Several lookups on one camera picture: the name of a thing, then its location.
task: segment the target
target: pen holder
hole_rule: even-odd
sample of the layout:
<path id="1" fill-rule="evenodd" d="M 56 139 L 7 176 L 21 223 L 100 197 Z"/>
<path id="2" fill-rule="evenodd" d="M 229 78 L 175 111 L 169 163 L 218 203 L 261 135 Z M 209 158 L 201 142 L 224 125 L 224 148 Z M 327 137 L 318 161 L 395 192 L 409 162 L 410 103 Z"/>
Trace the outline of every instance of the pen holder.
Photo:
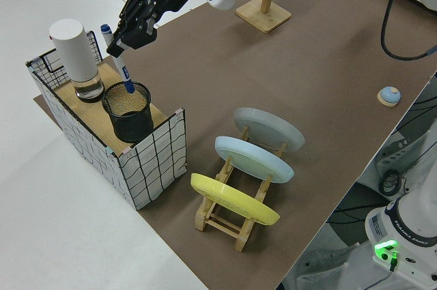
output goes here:
<path id="1" fill-rule="evenodd" d="M 134 82 L 135 91 L 129 93 L 123 83 L 110 86 L 103 95 L 104 110 L 111 119 L 114 133 L 120 140 L 137 143 L 153 132 L 150 112 L 150 92 Z"/>

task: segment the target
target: green led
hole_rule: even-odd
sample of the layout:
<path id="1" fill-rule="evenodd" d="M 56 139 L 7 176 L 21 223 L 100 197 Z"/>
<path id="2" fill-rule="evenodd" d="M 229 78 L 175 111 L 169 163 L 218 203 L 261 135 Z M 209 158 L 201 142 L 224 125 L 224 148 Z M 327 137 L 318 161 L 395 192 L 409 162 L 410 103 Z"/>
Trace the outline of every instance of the green led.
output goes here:
<path id="1" fill-rule="evenodd" d="M 397 241 L 395 240 L 389 240 L 385 242 L 381 242 L 380 244 L 375 245 L 375 253 L 376 256 L 381 257 L 381 255 L 384 253 L 384 250 L 389 247 L 396 247 L 398 245 Z"/>

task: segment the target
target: wooden stand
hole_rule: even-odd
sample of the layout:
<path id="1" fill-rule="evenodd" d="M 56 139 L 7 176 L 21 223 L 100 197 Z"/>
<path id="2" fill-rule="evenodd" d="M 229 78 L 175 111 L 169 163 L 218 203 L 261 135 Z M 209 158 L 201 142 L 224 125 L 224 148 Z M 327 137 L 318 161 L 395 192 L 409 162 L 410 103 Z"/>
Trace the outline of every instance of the wooden stand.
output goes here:
<path id="1" fill-rule="evenodd" d="M 247 136 L 248 131 L 249 128 L 245 126 L 241 136 L 242 140 L 244 141 L 248 140 L 248 136 Z M 281 157 L 286 147 L 287 144 L 284 143 L 282 147 L 275 152 L 275 155 Z M 225 164 L 223 165 L 222 169 L 220 170 L 220 173 L 216 175 L 215 179 L 221 183 L 226 184 L 233 170 L 234 167 L 231 165 L 231 158 L 228 158 Z M 257 199 L 260 202 L 264 201 L 271 180 L 272 180 L 272 176 L 269 175 L 269 177 L 266 180 L 261 182 L 257 194 L 255 195 L 255 199 Z M 198 229 L 199 231 L 203 231 L 207 224 L 211 225 L 212 227 L 215 227 L 216 229 L 234 237 L 236 239 L 234 244 L 234 249 L 241 252 L 251 234 L 253 225 L 255 224 L 254 219 L 246 218 L 244 220 L 243 225 L 239 227 L 231 223 L 230 221 L 216 215 L 214 213 L 215 207 L 216 207 L 216 203 L 213 200 L 208 199 L 207 197 L 203 197 L 202 204 L 200 205 L 199 209 L 196 212 L 196 217 L 195 217 L 196 229 Z"/>
<path id="2" fill-rule="evenodd" d="M 291 14 L 271 0 L 252 0 L 237 8 L 236 15 L 269 33 L 290 19 Z"/>

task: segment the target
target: brown table surface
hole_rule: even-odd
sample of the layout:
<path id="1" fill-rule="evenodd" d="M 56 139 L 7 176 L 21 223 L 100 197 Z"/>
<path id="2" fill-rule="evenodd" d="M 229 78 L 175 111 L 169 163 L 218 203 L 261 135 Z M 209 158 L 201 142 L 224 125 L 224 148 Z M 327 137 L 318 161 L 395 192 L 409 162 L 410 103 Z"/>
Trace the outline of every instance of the brown table surface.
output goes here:
<path id="1" fill-rule="evenodd" d="M 164 114 L 186 109 L 188 172 L 139 213 L 208 288 L 274 289 L 436 70 L 437 55 L 400 62 L 383 53 L 387 2 L 280 0 L 292 18 L 269 34 L 204 5 L 160 27 L 155 43 L 125 52 L 132 77 Z M 387 45 L 419 54 L 435 43 L 436 26 L 431 12 L 396 0 Z M 388 85 L 402 94 L 394 108 L 376 98 Z M 195 230 L 202 198 L 190 187 L 192 172 L 214 177 L 220 170 L 214 140 L 239 135 L 238 107 L 278 115 L 306 138 L 283 155 L 296 176 L 271 185 L 264 201 L 281 219 L 255 225 L 243 252 L 212 227 Z M 229 184 L 249 194 L 259 186 L 239 171 Z"/>

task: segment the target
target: blue marker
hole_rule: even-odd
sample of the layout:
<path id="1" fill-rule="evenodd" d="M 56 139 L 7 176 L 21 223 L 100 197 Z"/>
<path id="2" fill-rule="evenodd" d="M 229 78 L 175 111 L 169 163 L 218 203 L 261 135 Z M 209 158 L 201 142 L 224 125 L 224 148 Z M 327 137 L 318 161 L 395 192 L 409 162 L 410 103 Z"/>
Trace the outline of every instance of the blue marker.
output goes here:
<path id="1" fill-rule="evenodd" d="M 109 27 L 109 25 L 103 24 L 100 27 L 100 30 L 102 31 L 103 38 L 107 43 L 107 46 L 110 45 L 111 42 L 114 40 L 114 36 L 112 34 L 111 28 Z M 114 60 L 114 64 L 117 66 L 118 72 L 122 77 L 122 81 L 124 86 L 126 87 L 126 90 L 129 93 L 134 93 L 135 91 L 134 84 L 130 79 L 128 69 L 126 68 L 126 64 L 124 63 L 122 56 L 120 55 L 118 58 L 113 56 L 112 59 Z"/>

